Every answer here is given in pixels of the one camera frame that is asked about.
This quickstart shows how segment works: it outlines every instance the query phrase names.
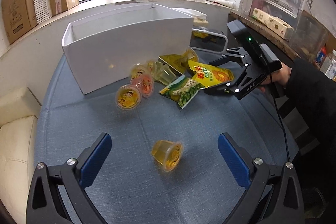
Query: blue gripper pad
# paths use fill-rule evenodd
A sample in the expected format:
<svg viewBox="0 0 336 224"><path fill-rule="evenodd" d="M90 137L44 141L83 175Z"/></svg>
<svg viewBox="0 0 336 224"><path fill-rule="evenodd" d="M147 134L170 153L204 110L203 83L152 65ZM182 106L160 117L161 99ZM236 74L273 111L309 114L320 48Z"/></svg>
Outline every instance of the blue gripper pad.
<svg viewBox="0 0 336 224"><path fill-rule="evenodd" d="M92 185L111 148L112 138L106 134L81 168L79 185L83 189Z"/></svg>
<svg viewBox="0 0 336 224"><path fill-rule="evenodd" d="M249 169L224 134L218 137L218 149L238 185L248 189L251 185Z"/></svg>

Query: white box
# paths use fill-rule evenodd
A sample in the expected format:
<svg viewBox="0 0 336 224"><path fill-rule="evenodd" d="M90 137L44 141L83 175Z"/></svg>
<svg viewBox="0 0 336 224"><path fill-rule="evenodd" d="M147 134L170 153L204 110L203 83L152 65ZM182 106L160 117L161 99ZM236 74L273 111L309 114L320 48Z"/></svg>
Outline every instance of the white box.
<svg viewBox="0 0 336 224"><path fill-rule="evenodd" d="M62 48L83 94L129 76L132 65L182 54L193 17L156 4L119 8L69 23Z"/></svg>

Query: sofa cushion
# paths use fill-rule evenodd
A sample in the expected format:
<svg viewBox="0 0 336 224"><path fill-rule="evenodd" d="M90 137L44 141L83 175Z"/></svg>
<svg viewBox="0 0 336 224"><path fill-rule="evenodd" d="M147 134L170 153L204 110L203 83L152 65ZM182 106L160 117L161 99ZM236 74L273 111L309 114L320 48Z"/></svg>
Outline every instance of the sofa cushion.
<svg viewBox="0 0 336 224"><path fill-rule="evenodd" d="M0 97L0 127L23 117L39 117L40 110L40 104L27 87L14 90Z"/></svg>
<svg viewBox="0 0 336 224"><path fill-rule="evenodd" d="M17 224L26 223L36 126L37 118L29 116L0 129L0 199Z"/></svg>

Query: green snack bag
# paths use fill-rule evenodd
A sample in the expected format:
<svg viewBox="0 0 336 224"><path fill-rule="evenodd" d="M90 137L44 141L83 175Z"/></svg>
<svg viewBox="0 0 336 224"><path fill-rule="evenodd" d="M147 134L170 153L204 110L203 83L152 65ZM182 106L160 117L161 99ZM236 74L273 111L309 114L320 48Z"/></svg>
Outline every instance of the green snack bag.
<svg viewBox="0 0 336 224"><path fill-rule="evenodd" d="M180 108L184 109L191 99L196 96L199 90L204 88L205 87L201 83L181 75L159 93L177 102Z"/></svg>

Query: plastic jelly cup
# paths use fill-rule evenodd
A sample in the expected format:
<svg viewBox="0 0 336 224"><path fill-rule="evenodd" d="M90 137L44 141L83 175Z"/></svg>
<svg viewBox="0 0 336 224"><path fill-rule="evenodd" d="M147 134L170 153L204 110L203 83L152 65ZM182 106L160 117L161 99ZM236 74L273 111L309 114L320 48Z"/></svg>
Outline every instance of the plastic jelly cup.
<svg viewBox="0 0 336 224"><path fill-rule="evenodd" d="M136 64L131 68L130 75L129 75L129 80L132 83L132 81L135 78L139 78L143 74L146 74L146 73L150 74L150 72L148 71L148 69L145 66L140 65L140 64Z"/></svg>
<svg viewBox="0 0 336 224"><path fill-rule="evenodd" d="M179 163L183 149L181 142L159 140L154 144L151 154L156 161L163 165L163 170L169 172Z"/></svg>
<svg viewBox="0 0 336 224"><path fill-rule="evenodd" d="M168 64L161 67L161 70L157 73L155 80L161 82L164 85L169 85L176 78L175 73L169 68Z"/></svg>
<svg viewBox="0 0 336 224"><path fill-rule="evenodd" d="M146 62L146 68L152 74L153 78L155 78L157 71L158 71L156 63L157 62L153 59Z"/></svg>
<svg viewBox="0 0 336 224"><path fill-rule="evenodd" d="M199 61L197 53L192 48L188 48L184 55L187 56L188 60Z"/></svg>
<svg viewBox="0 0 336 224"><path fill-rule="evenodd" d="M154 79L149 73L144 73L142 76L133 79L131 84L137 87L142 97L148 98L153 94Z"/></svg>
<svg viewBox="0 0 336 224"><path fill-rule="evenodd" d="M116 95L115 103L123 110L132 110L140 104L141 94L134 85L121 86Z"/></svg>

